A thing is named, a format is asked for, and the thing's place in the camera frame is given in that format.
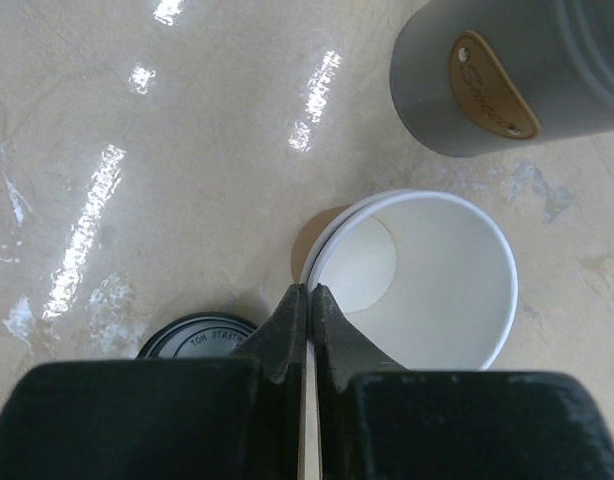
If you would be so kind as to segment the black plastic cup lid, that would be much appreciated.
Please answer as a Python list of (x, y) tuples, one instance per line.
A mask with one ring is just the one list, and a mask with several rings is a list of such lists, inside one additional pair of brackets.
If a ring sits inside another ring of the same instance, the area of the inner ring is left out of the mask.
[(241, 317), (220, 312), (200, 312), (179, 318), (154, 333), (138, 358), (205, 358), (228, 355), (257, 326)]

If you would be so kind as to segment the brown paper coffee cup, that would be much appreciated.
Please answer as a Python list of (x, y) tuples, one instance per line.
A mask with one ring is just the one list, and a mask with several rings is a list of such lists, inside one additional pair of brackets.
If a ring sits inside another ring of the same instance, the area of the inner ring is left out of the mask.
[(516, 312), (500, 228), (448, 193), (388, 191), (308, 221), (291, 269), (309, 298), (301, 477), (448, 476), (450, 376), (487, 369)]

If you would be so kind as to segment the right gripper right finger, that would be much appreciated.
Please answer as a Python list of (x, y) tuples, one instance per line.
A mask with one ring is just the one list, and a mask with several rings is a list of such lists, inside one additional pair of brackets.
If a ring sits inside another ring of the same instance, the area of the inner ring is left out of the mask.
[(412, 371), (311, 296), (327, 479), (614, 479), (588, 391), (544, 371)]

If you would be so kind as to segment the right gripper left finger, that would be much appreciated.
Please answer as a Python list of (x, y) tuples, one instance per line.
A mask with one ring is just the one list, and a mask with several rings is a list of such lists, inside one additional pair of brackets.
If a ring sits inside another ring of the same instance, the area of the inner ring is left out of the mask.
[(307, 293), (218, 358), (46, 363), (0, 413), (0, 479), (294, 479)]

